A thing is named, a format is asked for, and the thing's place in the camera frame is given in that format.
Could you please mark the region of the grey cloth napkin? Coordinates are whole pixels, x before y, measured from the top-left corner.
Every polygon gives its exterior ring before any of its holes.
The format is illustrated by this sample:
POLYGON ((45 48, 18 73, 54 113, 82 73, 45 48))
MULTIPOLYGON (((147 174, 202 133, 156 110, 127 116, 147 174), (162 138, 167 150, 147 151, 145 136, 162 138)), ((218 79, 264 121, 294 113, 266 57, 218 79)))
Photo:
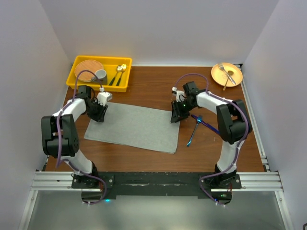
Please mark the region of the grey cloth napkin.
POLYGON ((175 154, 180 123, 172 112, 122 103, 108 103, 104 122, 91 120, 84 138, 175 154))

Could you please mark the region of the yellow plastic bin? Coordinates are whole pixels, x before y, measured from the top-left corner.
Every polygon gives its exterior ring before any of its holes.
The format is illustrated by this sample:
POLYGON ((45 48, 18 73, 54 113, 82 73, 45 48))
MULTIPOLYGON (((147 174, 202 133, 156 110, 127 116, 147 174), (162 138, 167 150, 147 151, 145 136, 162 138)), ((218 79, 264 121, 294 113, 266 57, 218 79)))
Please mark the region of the yellow plastic bin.
POLYGON ((66 84, 72 89, 87 85, 94 90, 101 86, 109 92, 126 92, 132 59, 79 55, 75 58, 66 84))

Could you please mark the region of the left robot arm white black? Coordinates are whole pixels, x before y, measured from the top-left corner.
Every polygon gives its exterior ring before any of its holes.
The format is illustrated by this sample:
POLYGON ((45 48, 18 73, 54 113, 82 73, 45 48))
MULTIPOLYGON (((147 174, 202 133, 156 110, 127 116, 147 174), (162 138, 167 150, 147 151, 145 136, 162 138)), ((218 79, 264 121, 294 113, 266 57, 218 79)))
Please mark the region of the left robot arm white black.
POLYGON ((89 188, 99 184, 99 176, 95 164, 80 150, 75 122, 82 115, 98 123, 104 122, 107 102, 111 99, 112 93, 104 88, 95 94, 93 88, 82 85, 58 112, 41 118, 43 152, 57 160, 56 167, 63 162, 69 165, 89 188))

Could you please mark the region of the grey ceramic mug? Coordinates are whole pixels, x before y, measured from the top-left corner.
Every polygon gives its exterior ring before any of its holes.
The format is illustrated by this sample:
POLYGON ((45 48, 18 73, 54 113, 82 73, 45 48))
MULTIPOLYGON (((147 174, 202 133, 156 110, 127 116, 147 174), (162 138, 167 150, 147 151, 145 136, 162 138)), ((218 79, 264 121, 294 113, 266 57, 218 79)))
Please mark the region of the grey ceramic mug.
POLYGON ((101 83, 102 85, 108 85, 107 72, 104 69, 97 70, 95 72, 95 75, 98 77, 99 80, 97 80, 96 77, 92 77, 92 82, 101 83))

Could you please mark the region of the silver fork on plate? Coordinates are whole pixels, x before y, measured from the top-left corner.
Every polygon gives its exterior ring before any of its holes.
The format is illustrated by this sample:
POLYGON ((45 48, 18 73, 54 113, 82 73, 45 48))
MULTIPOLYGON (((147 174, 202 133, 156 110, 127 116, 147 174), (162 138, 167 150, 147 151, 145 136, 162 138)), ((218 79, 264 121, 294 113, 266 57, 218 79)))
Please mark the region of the silver fork on plate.
MULTIPOLYGON (((218 68, 219 68, 221 71, 223 71, 226 75, 228 74, 228 72, 225 70, 225 68, 224 68, 224 66, 223 66, 222 63, 218 63, 218 68)), ((233 79, 232 76, 231 76, 230 81, 231 81, 234 85, 236 84, 236 82, 235 82, 235 80, 233 79)))

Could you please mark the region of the blue metallic fork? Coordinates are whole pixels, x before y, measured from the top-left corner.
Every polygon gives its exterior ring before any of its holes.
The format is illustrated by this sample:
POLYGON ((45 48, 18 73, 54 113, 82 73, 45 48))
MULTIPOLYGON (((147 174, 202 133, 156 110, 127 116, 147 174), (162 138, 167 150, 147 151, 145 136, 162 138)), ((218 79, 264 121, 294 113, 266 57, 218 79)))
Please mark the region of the blue metallic fork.
POLYGON ((191 136, 190 136, 190 139, 189 139, 189 141, 188 141, 188 143, 187 143, 187 147, 190 146, 190 144, 191 144, 191 142, 192 142, 192 139, 193 139, 193 137, 194 137, 194 135, 195 135, 196 129, 197 129, 197 127, 198 127, 198 124, 201 123, 201 121, 202 121, 202 116, 199 115, 199 116, 196 118, 196 125, 195 125, 194 130, 193 130, 193 132, 192 132, 192 134, 191 134, 191 136))

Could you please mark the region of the tan round plate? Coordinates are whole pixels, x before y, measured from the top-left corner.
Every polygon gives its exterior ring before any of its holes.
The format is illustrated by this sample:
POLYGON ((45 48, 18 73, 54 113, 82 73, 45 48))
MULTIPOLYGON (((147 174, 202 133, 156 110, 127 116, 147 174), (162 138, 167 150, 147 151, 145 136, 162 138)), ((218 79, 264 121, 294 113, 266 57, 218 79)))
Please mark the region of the tan round plate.
POLYGON ((224 70, 221 70, 218 64, 212 67, 211 76, 213 80, 221 86, 226 85, 227 88, 238 86, 243 80, 241 70, 231 63, 222 62, 222 65, 224 70))

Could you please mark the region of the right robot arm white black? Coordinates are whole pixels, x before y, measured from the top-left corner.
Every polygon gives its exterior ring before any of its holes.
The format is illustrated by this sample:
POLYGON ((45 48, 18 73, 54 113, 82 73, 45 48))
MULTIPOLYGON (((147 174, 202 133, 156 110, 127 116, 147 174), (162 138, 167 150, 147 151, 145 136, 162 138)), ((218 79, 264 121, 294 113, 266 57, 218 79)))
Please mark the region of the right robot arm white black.
POLYGON ((177 123, 188 118, 194 108, 205 108, 217 116, 219 136, 223 140, 220 158, 215 166, 214 174, 203 177, 203 180, 213 177, 214 184, 225 188, 230 184, 229 174, 236 171, 241 146, 252 127, 242 100, 230 100, 215 95, 207 89, 200 90, 195 82, 183 85, 183 91, 172 88, 176 99, 171 102, 171 123, 177 123))

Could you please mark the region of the round wooden plate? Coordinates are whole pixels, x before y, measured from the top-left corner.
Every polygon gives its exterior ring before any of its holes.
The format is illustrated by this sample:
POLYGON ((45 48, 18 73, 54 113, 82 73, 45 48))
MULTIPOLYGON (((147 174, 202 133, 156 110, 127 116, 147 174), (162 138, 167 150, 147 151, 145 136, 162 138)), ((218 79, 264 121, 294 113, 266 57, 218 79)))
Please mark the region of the round wooden plate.
MULTIPOLYGON (((102 63, 96 60, 89 59, 89 60, 85 60, 79 63, 74 70, 74 74, 77 77, 77 75, 83 70, 89 70, 93 73, 96 73, 98 70, 101 70, 101 69, 104 69, 104 66, 102 63)), ((91 82, 93 77, 94 77, 93 74, 85 71, 80 74, 78 80, 82 82, 91 82)))

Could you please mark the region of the silver knife on plate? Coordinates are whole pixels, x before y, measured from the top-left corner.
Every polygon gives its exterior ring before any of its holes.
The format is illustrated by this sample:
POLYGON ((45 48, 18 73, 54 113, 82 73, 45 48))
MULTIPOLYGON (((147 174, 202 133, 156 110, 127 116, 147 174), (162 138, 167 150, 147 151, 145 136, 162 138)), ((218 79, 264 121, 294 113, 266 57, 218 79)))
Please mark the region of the silver knife on plate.
POLYGON ((233 75, 234 73, 233 73, 233 71, 228 71, 228 74, 227 74, 227 80, 226 80, 226 82, 225 82, 225 85, 224 85, 224 87, 223 87, 223 91, 225 91, 226 90, 226 88, 227 88, 227 84, 228 84, 228 82, 229 82, 229 80, 231 79, 231 76, 233 75))

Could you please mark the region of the blue metallic knife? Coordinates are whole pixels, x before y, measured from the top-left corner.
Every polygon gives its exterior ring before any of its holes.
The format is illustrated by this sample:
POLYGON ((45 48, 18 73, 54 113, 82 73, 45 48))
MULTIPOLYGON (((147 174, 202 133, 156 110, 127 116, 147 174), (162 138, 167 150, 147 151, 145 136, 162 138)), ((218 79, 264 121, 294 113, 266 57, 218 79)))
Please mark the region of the blue metallic knife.
POLYGON ((190 115, 192 118, 194 118, 196 120, 197 124, 203 124, 204 126, 206 126, 207 128, 209 128, 211 131, 213 131, 214 133, 216 133, 217 135, 219 135, 219 130, 214 128, 212 125, 210 125, 209 123, 204 122, 203 120, 199 121, 199 117, 196 115, 190 115))

